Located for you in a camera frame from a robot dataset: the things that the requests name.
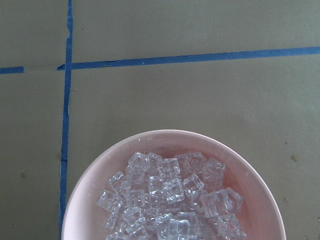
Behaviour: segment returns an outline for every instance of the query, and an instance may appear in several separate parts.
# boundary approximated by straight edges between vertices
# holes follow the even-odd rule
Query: blue tape
[[[67,196],[67,170],[68,170],[68,140],[69,140],[69,100],[72,72],[72,38],[73,38],[73,10],[72,0],[68,0],[67,28],[69,37],[65,45],[65,71],[64,71],[64,97],[62,115],[62,141],[61,141],[61,163],[60,163],[60,188],[59,188],[59,239],[62,235],[62,225],[66,211]]]
[[[254,58],[271,58],[271,57],[287,57],[299,55],[314,55],[320,54],[320,46],[313,47],[298,47],[298,48],[283,48],[270,50],[255,50],[255,51],[233,51],[223,53],[208,53],[196,55],[181,55],[181,56],[162,56],[150,58],[136,59],[121,59],[114,61],[88,61],[72,63],[72,69],[96,69],[103,67],[127,67],[141,65],[157,65],[157,64],[177,64],[177,63],[192,63],[206,61],[221,61],[234,59],[254,59]],[[56,70],[65,69],[65,64],[58,66]]]
[[[21,74],[25,72],[23,66],[14,66],[14,67],[2,67],[0,68],[0,74]]]

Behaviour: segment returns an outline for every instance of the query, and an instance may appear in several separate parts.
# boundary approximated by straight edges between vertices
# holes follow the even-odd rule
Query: dark spot
[[[300,157],[297,154],[292,154],[291,155],[291,160],[294,161],[295,163],[300,161]]]
[[[25,172],[25,171],[22,171],[22,172],[20,173],[20,177],[21,177],[22,179],[27,178],[26,172]]]

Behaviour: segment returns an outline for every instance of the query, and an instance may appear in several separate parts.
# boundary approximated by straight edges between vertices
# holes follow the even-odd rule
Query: bowl rim
[[[85,175],[87,174],[88,171],[90,171],[90,169],[93,167],[93,165],[98,162],[101,158],[104,157],[104,155],[106,155],[108,152],[111,152],[113,149],[116,149],[118,146],[123,145],[126,142],[129,142],[131,140],[134,139],[139,139],[148,135],[154,135],[154,134],[185,134],[185,135],[189,135],[189,136],[195,136],[195,137],[200,137],[203,139],[207,139],[209,141],[215,142],[217,145],[220,145],[222,148],[225,148],[226,150],[228,150],[232,155],[234,155],[238,160],[240,160],[242,163],[244,163],[247,167],[248,170],[251,171],[254,175],[256,175],[257,180],[263,185],[265,192],[272,204],[272,208],[275,211],[276,214],[276,218],[278,220],[279,223],[279,230],[281,232],[281,240],[286,240],[286,232],[285,232],[285,226],[284,226],[284,222],[283,219],[281,217],[281,213],[280,210],[278,208],[278,205],[276,203],[276,200],[274,198],[274,196],[272,195],[270,189],[268,188],[267,184],[265,183],[265,181],[262,179],[262,177],[259,175],[259,173],[242,157],[240,156],[237,152],[235,152],[234,150],[232,150],[230,147],[224,145],[223,143],[202,135],[200,133],[196,133],[196,132],[192,132],[192,131],[187,131],[187,130],[179,130],[179,129],[158,129],[158,130],[151,130],[151,131],[145,131],[142,133],[138,133],[132,136],[129,136],[119,142],[117,142],[116,144],[112,145],[111,147],[109,147],[107,150],[105,150],[103,153],[101,153],[88,167],[87,169],[83,172],[83,174],[81,175],[81,177],[79,178],[79,180],[77,181],[75,187],[72,190],[72,193],[70,195],[70,198],[68,200],[65,212],[64,212],[64,216],[63,216],[63,222],[62,222],[62,230],[61,230],[61,239],[64,239],[64,233],[65,233],[65,228],[66,228],[66,222],[67,222],[67,216],[68,216],[68,212],[69,212],[69,208],[72,204],[73,201],[73,197],[75,195],[75,192],[77,191],[77,189],[79,188],[79,185],[82,183],[82,180],[84,179]]]

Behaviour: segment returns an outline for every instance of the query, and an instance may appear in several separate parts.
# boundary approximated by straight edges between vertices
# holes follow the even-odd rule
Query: tape line
[[[25,72],[23,66],[0,67],[0,74],[21,74]]]
[[[181,56],[162,56],[150,58],[136,59],[120,59],[114,61],[87,61],[74,62],[72,69],[96,69],[104,67],[128,67],[141,65],[157,65],[157,64],[177,64],[177,63],[192,63],[192,62],[207,62],[235,59],[254,59],[254,58],[272,58],[272,57],[288,57],[299,55],[315,55],[320,54],[320,46],[313,47],[298,47],[298,48],[282,48],[269,50],[254,50],[254,51],[233,51],[222,53],[208,53],[196,55],[181,55]],[[57,71],[65,69],[65,64],[57,67]]]
[[[68,140],[69,140],[69,100],[72,72],[72,38],[73,38],[73,9],[72,0],[68,0],[67,28],[69,36],[65,45],[65,71],[64,71],[64,97],[62,115],[62,141],[61,141],[61,163],[60,163],[60,187],[59,187],[59,239],[62,235],[62,225],[66,211],[67,195],[67,170],[68,170]]]

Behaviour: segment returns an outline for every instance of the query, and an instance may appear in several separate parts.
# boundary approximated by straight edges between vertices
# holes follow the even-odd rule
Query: fake ice cube
[[[117,194],[125,193],[131,188],[130,182],[122,171],[118,171],[114,176],[110,177],[109,184]]]
[[[208,218],[229,213],[237,214],[241,209],[243,199],[241,195],[229,187],[200,195],[204,215]]]
[[[189,235],[190,224],[188,220],[169,220],[168,240],[189,240]]]
[[[189,239],[197,239],[198,217],[195,212],[179,212],[174,216],[176,220],[188,220],[189,221]]]
[[[246,234],[240,229],[239,220],[233,213],[219,215],[217,217],[216,229],[220,236],[227,240],[243,240]]]
[[[201,190],[205,187],[205,184],[200,180],[197,174],[192,174],[191,176],[183,180],[183,187],[185,194],[189,199],[196,199]]]
[[[189,174],[201,174],[207,161],[201,152],[188,152],[174,156],[182,162],[182,166]]]
[[[154,226],[158,240],[168,239],[168,225],[172,216],[171,213],[166,213],[155,218]]]
[[[151,194],[163,190],[164,179],[161,176],[151,176],[148,181],[148,190]]]
[[[97,204],[112,213],[118,213],[123,205],[121,197],[111,191],[104,190]]]
[[[226,165],[214,158],[210,158],[203,167],[203,181],[205,189],[211,193],[223,188]]]
[[[145,191],[130,190],[125,194],[126,204],[129,208],[145,206]]]
[[[177,178],[180,173],[180,167],[177,158],[165,158],[158,162],[160,176],[166,180]]]
[[[175,178],[163,184],[163,189],[167,193],[166,200],[169,204],[180,202],[185,199],[184,189],[179,178]]]

